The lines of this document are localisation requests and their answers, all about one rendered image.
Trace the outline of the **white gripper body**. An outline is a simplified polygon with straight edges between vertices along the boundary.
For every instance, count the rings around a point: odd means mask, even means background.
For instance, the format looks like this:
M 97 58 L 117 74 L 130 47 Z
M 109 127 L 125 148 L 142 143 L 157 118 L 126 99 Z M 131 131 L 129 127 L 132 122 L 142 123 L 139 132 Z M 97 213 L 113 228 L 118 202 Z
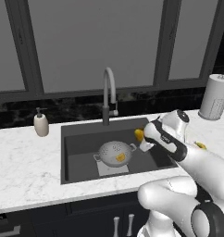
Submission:
M 143 152 L 147 152 L 148 150 L 150 150 L 154 146 L 155 145 L 153 143 L 148 143 L 146 140 L 142 140 L 142 142 L 140 143 L 140 149 Z

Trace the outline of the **white metal colander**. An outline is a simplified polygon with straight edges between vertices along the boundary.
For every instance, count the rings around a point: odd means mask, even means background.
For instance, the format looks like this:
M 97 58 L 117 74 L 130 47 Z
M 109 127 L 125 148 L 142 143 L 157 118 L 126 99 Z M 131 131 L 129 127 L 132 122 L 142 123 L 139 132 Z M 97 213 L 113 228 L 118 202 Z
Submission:
M 137 146 L 134 143 L 126 144 L 119 141 L 112 141 L 104 143 L 93 158 L 96 162 L 103 162 L 111 168 L 120 168 L 127 165 L 131 161 L 132 153 L 136 150 Z M 118 162 L 116 160 L 116 156 L 121 153 L 125 154 L 125 160 Z

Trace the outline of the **dark grey sink basin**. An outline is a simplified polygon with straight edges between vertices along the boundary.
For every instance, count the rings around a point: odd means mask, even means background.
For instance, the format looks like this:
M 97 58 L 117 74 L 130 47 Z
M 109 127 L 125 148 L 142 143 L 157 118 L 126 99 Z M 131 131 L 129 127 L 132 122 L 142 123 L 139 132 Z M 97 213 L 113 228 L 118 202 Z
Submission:
M 61 127 L 61 183 L 91 181 L 146 171 L 176 168 L 177 165 L 160 148 L 142 152 L 134 131 L 143 128 L 147 118 L 130 118 L 111 121 L 68 125 Z M 131 162 L 122 168 L 110 168 L 93 158 L 107 142 L 134 143 L 138 148 Z

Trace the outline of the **grey curved sink faucet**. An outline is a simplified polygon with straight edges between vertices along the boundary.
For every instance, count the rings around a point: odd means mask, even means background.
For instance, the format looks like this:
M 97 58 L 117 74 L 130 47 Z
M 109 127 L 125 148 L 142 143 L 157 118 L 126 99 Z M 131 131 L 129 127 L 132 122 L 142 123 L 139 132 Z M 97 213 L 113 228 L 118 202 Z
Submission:
M 108 126 L 109 118 L 117 115 L 118 101 L 114 73 L 111 68 L 106 68 L 104 71 L 103 125 Z

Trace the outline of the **dark drawer front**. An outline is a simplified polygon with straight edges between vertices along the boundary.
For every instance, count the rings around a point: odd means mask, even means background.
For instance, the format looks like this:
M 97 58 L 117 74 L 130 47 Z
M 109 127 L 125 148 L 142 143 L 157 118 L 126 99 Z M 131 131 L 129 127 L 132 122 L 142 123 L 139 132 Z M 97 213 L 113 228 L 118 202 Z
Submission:
M 104 210 L 114 206 L 125 206 L 130 203 L 137 203 L 138 197 L 136 192 L 120 193 L 104 197 L 97 197 L 88 200 L 66 203 L 65 209 L 67 215 L 76 215 L 84 212 Z

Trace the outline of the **dark cupboard door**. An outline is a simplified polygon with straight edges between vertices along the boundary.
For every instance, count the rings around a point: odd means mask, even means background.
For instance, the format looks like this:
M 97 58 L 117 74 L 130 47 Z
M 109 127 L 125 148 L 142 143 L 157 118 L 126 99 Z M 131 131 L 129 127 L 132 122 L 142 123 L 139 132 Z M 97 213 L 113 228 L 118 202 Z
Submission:
M 37 237 L 114 237 L 115 222 L 121 234 L 121 210 L 107 210 L 34 226 Z
M 125 207 L 123 213 L 122 237 L 127 237 L 127 232 L 129 229 L 129 214 L 134 215 L 133 222 L 131 225 L 131 237 L 137 237 L 138 231 L 148 220 L 149 211 L 142 208 L 141 206 Z

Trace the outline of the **white paper towel roll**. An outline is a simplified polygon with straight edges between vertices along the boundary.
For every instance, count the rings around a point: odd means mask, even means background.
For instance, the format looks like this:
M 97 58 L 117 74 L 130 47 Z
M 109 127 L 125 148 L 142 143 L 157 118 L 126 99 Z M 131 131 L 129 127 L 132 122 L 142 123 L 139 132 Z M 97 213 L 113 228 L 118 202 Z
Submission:
M 207 120 L 220 119 L 224 110 L 224 75 L 211 74 L 198 115 Z

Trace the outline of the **beige soap dispenser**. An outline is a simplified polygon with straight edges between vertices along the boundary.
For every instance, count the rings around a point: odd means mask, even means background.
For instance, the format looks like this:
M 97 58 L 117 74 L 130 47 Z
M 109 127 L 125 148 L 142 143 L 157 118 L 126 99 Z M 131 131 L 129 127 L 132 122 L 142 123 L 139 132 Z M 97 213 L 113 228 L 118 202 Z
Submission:
M 36 115 L 33 119 L 34 129 L 38 136 L 45 137 L 49 133 L 49 123 L 46 115 L 41 112 L 39 107 L 36 108 Z

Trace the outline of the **dark framed window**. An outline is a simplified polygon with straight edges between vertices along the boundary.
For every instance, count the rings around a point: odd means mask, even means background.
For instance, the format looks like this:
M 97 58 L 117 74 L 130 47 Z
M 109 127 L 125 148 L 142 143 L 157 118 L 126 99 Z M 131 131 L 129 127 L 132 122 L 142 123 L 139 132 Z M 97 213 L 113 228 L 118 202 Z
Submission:
M 224 0 L 0 0 L 0 102 L 205 86 Z

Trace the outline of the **dark dishwasher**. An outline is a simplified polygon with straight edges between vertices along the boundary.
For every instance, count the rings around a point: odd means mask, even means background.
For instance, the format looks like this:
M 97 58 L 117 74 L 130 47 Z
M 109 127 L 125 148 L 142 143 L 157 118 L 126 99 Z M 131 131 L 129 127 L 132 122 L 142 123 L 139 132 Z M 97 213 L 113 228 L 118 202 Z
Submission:
M 0 214 L 0 237 L 21 237 L 21 214 Z

